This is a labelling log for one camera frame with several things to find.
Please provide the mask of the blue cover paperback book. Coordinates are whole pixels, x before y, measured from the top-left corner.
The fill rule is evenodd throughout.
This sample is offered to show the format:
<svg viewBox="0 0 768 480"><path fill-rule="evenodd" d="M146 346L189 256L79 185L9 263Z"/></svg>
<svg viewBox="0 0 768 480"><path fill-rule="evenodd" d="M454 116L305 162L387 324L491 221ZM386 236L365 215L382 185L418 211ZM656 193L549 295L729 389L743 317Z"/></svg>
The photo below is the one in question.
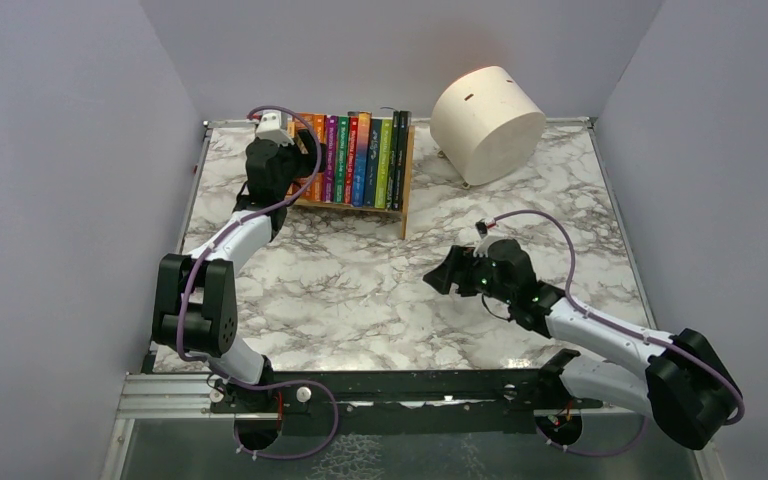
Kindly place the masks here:
<svg viewBox="0 0 768 480"><path fill-rule="evenodd" d="M362 207L364 204L371 121L372 116L370 112L360 112L358 114L351 195L351 205L353 207Z"/></svg>

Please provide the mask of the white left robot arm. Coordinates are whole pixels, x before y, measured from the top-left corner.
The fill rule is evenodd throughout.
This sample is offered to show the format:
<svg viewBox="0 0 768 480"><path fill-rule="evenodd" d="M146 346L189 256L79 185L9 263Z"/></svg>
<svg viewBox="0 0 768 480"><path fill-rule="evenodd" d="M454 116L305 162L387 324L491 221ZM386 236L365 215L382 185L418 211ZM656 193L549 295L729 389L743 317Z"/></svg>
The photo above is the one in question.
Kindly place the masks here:
<svg viewBox="0 0 768 480"><path fill-rule="evenodd" d="M325 150L303 128L286 145L258 134L245 154L246 180L223 228L190 252L161 259L151 339L184 361L206 363L230 382L265 389L268 358L237 335L236 276L277 236L293 202L292 185L318 173Z"/></svg>

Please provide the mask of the wooden dowel rack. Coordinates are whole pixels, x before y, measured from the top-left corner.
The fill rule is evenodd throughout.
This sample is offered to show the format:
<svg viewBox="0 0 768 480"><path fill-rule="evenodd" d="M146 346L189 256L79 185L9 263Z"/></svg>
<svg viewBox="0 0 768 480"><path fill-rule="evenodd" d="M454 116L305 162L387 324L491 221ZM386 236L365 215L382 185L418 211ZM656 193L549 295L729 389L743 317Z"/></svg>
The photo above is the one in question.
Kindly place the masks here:
<svg viewBox="0 0 768 480"><path fill-rule="evenodd" d="M372 115L373 118L380 118L381 120L392 118L393 110L390 111L390 114L383 117L375 117ZM349 112L345 115L336 115L336 116L355 116L360 112ZM289 131L291 133L296 133L300 129L304 129L304 126L306 124L310 124L312 127L312 132L315 132L318 137L319 141L326 144L326 117L330 115L326 114L317 114L317 113L304 113L302 115L303 120L298 121L295 120L293 123L289 126ZM414 140L415 140L415 127L410 124L410 131L409 131L409 139L408 139L408 146L407 146L407 157L406 157L406 171L405 171L405 185L403 190L403 205L402 210L397 211L394 206L392 205L391 210L384 209L378 209L375 206L372 208L370 207L353 207L352 205L347 205L345 203L343 204L337 204L334 202L334 200L331 203L325 203L322 200L322 186L323 186L323 173L319 173L316 177L313 178L313 183L310 186L310 188L303 193L300 196L299 203L303 206L307 207L314 207L314 208L330 208L330 209L338 209L338 210L349 210L349 211L363 211L368 213L382 213L382 214L390 214L394 215L400 218L400 232L399 237L401 239L404 239L407 235L407 225L408 225L408 215L409 215L409 200L410 200L410 193L411 193L411 182L412 182L412 167L413 167L413 148L414 148Z"/></svg>

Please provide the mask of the green cartoon paperback book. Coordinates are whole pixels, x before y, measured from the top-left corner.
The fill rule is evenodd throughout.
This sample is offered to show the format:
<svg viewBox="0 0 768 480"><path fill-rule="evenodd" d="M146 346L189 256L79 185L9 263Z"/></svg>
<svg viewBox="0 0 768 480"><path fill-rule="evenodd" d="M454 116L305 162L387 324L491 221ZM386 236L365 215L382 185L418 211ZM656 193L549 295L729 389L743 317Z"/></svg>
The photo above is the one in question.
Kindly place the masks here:
<svg viewBox="0 0 768 480"><path fill-rule="evenodd" d="M343 204L344 187L346 178L346 162L348 154L350 117L339 116L337 122L336 161L334 174L333 200L337 204Z"/></svg>

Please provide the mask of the red spine paperback book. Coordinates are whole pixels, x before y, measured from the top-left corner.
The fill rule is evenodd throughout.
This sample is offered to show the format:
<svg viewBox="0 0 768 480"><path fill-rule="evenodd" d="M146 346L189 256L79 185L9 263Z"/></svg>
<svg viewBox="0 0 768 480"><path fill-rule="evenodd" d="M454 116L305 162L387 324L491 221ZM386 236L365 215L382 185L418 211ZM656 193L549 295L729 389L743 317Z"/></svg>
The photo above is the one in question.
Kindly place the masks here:
<svg viewBox="0 0 768 480"><path fill-rule="evenodd" d="M356 157L356 144L358 133L359 117L357 115L349 117L347 155L343 194L343 202L347 205L352 204L354 163Z"/></svg>

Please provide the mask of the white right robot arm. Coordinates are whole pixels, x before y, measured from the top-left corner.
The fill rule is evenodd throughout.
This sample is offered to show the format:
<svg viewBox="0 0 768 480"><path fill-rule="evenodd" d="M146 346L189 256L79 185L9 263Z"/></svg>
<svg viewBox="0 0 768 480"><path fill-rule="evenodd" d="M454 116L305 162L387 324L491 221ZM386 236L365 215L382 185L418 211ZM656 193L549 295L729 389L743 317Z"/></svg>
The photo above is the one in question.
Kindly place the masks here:
<svg viewBox="0 0 768 480"><path fill-rule="evenodd" d="M577 303L538 279L513 239L455 245L423 280L442 295L497 300L508 321L569 343L539 369L533 389L552 406L578 399L619 406L692 450L706 446L740 410L741 393L704 335L635 326Z"/></svg>

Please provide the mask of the purple spine paperback book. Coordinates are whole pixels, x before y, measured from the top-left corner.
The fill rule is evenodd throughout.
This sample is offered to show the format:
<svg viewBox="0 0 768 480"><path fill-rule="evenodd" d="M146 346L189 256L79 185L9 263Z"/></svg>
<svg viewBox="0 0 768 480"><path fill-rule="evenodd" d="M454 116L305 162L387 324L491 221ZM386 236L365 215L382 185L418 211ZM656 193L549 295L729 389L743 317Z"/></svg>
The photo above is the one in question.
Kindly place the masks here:
<svg viewBox="0 0 768 480"><path fill-rule="evenodd" d="M326 117L326 166L323 173L322 186L322 200L325 203L331 203L333 201L338 124L338 116L330 115Z"/></svg>

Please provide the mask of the dark green hardcover book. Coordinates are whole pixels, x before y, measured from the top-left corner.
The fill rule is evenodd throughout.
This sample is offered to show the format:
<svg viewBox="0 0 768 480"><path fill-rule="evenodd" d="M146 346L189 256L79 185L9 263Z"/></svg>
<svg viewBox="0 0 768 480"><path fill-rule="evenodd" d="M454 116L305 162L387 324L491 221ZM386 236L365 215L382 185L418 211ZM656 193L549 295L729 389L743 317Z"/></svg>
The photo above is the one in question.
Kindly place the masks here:
<svg viewBox="0 0 768 480"><path fill-rule="evenodd" d="M397 160L396 169L394 175L394 196L393 206L397 211L402 210L403 205L403 190L405 185L405 163L407 157L407 146L409 139L409 131L411 124L412 113L408 110L402 110L399 113L399 139L397 146Z"/></svg>

